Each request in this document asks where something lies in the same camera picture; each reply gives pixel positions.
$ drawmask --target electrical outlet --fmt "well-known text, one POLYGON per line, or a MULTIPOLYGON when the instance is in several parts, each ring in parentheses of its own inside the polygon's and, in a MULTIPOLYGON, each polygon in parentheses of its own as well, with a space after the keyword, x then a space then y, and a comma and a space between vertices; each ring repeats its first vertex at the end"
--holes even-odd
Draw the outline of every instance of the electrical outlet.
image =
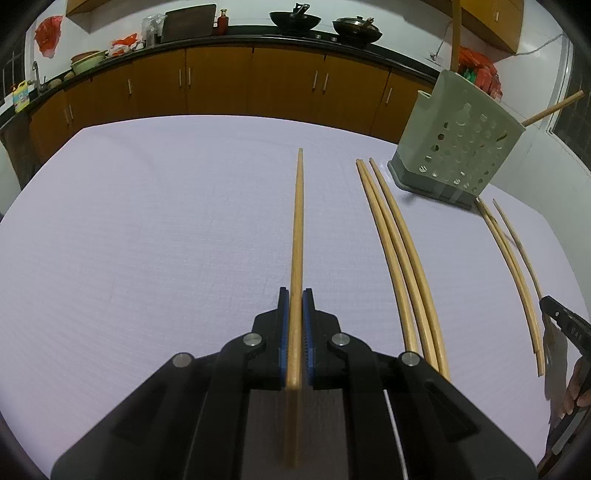
POLYGON ((425 57, 428 61, 432 61, 434 64, 441 66, 443 59, 436 53, 429 53, 428 57, 425 57))

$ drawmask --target dark cutting board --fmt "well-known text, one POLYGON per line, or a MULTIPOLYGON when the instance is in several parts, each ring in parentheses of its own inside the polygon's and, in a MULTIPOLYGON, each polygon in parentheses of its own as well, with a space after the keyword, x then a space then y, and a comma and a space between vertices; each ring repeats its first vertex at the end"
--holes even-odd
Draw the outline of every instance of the dark cutting board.
POLYGON ((166 12, 162 43, 210 36, 216 10, 216 4, 209 4, 166 12))

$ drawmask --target white table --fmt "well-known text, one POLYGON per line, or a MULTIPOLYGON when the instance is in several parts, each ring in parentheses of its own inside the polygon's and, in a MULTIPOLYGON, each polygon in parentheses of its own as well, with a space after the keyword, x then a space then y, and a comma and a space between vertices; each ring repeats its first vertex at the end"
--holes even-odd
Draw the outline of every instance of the white table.
MULTIPOLYGON (((0 224, 0 411, 45 473, 172 354, 216 352, 275 308, 290 280, 298 147, 304 288, 317 308, 375 351, 403 350, 355 167, 355 158, 371 156, 423 262, 454 385, 534 461, 542 457, 544 380, 515 284, 482 218, 398 190, 386 169, 393 144, 277 119, 181 116, 83 130, 0 224)), ((493 197, 544 292, 586 317, 544 218, 489 186, 483 198, 493 197)), ((576 358, 569 348, 569 376, 576 358)))

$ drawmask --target window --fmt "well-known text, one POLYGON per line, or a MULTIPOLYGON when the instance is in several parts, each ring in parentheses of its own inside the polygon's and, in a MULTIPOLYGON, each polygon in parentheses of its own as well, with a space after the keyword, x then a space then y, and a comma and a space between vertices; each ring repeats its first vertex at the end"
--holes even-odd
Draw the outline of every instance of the window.
POLYGON ((565 97, 579 90, 585 92, 585 97, 560 111, 553 132, 591 170, 591 66, 575 48, 565 97))
POLYGON ((25 37, 17 41, 6 57, 0 59, 2 67, 2 98, 12 92, 12 85, 25 79, 25 37))

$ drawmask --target basket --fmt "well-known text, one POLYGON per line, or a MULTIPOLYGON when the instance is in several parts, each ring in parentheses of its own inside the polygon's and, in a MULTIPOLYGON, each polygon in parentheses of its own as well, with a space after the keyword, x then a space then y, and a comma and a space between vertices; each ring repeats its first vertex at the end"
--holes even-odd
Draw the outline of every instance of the basket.
POLYGON ((472 208, 525 131, 485 92, 450 70, 419 91, 388 168, 398 187, 472 208))

